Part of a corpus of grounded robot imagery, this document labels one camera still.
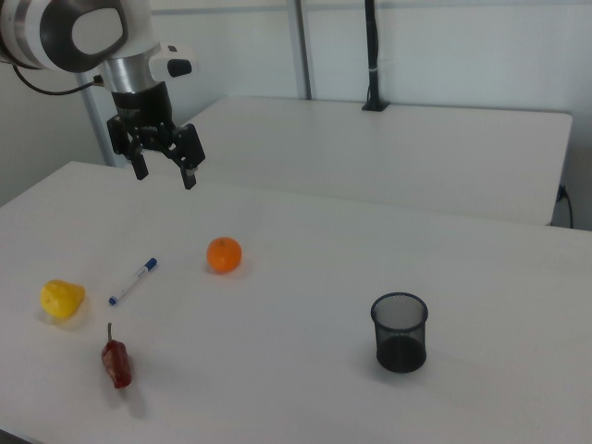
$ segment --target blue pen cap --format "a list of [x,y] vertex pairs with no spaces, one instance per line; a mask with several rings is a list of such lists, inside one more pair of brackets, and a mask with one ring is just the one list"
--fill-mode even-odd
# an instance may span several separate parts
[[156,259],[152,258],[144,266],[148,268],[148,271],[152,270],[156,266]]

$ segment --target black stand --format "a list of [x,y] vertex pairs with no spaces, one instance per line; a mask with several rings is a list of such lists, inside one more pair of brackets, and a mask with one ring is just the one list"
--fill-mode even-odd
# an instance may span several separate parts
[[389,103],[380,100],[380,92],[378,91],[378,27],[376,26],[374,0],[365,0],[365,8],[370,87],[368,88],[366,105],[362,109],[364,111],[383,111],[389,106]]

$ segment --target orange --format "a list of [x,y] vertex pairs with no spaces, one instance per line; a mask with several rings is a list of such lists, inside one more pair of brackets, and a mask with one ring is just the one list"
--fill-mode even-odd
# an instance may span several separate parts
[[207,263],[218,273],[234,270],[242,258],[242,249],[232,238],[217,238],[207,247]]

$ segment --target power cord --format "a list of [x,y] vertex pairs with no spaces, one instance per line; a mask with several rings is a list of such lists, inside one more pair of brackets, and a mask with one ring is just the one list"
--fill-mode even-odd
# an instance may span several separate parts
[[565,185],[559,186],[559,191],[557,192],[557,200],[555,201],[556,204],[561,202],[565,198],[567,200],[567,206],[570,209],[570,228],[574,227],[574,210],[572,209],[572,200],[570,199],[570,195],[567,193],[567,187]]
[[41,94],[45,94],[45,95],[69,95],[69,94],[73,94],[73,93],[78,93],[78,92],[80,92],[82,90],[86,90],[87,88],[90,88],[91,86],[104,86],[104,84],[103,84],[103,78],[101,76],[94,76],[94,78],[92,79],[91,82],[86,83],[85,85],[79,86],[78,88],[74,88],[73,90],[68,90],[68,91],[46,91],[46,90],[42,90],[41,88],[37,88],[35,85],[33,85],[32,83],[30,83],[27,79],[25,79],[24,76],[22,75],[22,73],[20,72],[19,67],[17,67],[16,65],[13,65],[12,68],[17,73],[18,78],[25,85],[27,85],[29,88],[31,88],[32,90],[36,91],[37,93],[41,93]]

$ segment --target white wall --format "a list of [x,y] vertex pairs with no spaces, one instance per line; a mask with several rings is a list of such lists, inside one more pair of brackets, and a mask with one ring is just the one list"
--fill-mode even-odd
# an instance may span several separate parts
[[[23,74],[47,90],[78,86],[71,74]],[[10,65],[0,64],[0,103],[0,205],[70,161],[104,163],[80,94],[38,94],[20,82]]]
[[[365,100],[363,3],[306,3],[317,99]],[[402,104],[572,114],[563,181],[573,198],[576,227],[592,229],[592,5],[567,0],[512,3],[516,2],[382,2],[377,9],[382,95]],[[565,215],[560,204],[556,225],[567,225]]]
[[[294,46],[290,3],[152,2],[157,38],[164,43],[189,45],[200,64],[197,75],[167,84],[178,125],[228,95],[302,97],[302,67]],[[105,122],[116,109],[109,92],[95,90],[92,95],[106,133]],[[125,159],[114,156],[114,162],[124,165]]]

